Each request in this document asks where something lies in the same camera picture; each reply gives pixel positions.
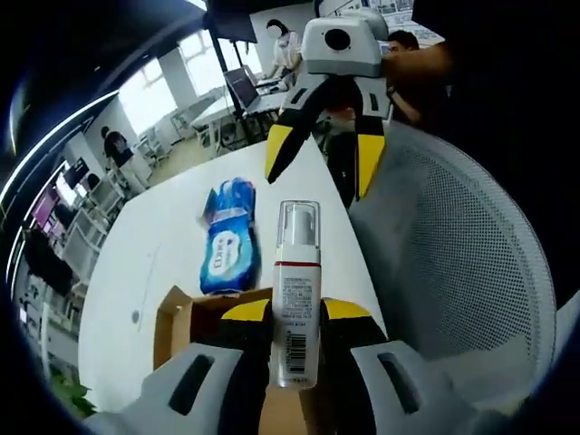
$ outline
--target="blue wet wipes package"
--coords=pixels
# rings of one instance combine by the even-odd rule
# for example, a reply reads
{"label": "blue wet wipes package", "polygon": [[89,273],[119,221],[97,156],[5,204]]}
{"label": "blue wet wipes package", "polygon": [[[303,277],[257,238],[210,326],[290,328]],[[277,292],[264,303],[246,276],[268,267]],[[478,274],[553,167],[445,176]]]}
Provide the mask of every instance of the blue wet wipes package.
{"label": "blue wet wipes package", "polygon": [[225,181],[209,193],[206,257],[199,274],[205,295],[242,292],[254,285],[259,254],[254,238],[256,191],[244,179]]}

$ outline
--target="barcode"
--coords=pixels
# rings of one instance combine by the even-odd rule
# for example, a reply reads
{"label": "barcode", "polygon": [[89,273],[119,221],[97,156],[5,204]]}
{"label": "barcode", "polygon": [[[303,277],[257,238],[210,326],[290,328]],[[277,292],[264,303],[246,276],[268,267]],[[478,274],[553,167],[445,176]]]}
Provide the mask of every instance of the barcode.
{"label": "barcode", "polygon": [[306,334],[286,334],[286,369],[290,373],[304,373],[306,361]]}

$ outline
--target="cardboard box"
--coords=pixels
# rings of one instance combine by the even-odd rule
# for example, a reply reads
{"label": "cardboard box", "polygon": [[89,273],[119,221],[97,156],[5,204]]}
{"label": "cardboard box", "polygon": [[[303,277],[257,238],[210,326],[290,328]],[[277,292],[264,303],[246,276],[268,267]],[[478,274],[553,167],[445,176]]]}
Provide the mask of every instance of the cardboard box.
{"label": "cardboard box", "polygon": [[[155,325],[153,367],[159,368],[190,343],[213,334],[221,316],[234,306],[271,299],[272,289],[250,290],[238,295],[191,298],[174,286],[161,303]],[[317,389],[302,391],[268,387],[262,408],[260,434],[315,434],[319,430],[313,399]]]}

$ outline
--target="green plant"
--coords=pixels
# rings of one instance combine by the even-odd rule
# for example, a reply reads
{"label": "green plant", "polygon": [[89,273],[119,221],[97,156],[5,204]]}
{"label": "green plant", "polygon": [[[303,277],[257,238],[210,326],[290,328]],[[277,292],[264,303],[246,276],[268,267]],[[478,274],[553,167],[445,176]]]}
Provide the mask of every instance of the green plant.
{"label": "green plant", "polygon": [[88,389],[78,381],[71,382],[60,373],[53,374],[51,389],[64,406],[77,417],[86,419],[96,412],[94,405],[84,398]]}

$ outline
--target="red stripe on bottle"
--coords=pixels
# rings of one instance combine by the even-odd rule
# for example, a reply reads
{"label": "red stripe on bottle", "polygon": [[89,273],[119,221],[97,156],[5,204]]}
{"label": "red stripe on bottle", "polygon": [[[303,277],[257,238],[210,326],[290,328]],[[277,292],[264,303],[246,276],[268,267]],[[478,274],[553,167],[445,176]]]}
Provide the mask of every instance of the red stripe on bottle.
{"label": "red stripe on bottle", "polygon": [[274,266],[320,267],[318,263],[303,263],[299,261],[276,261]]}

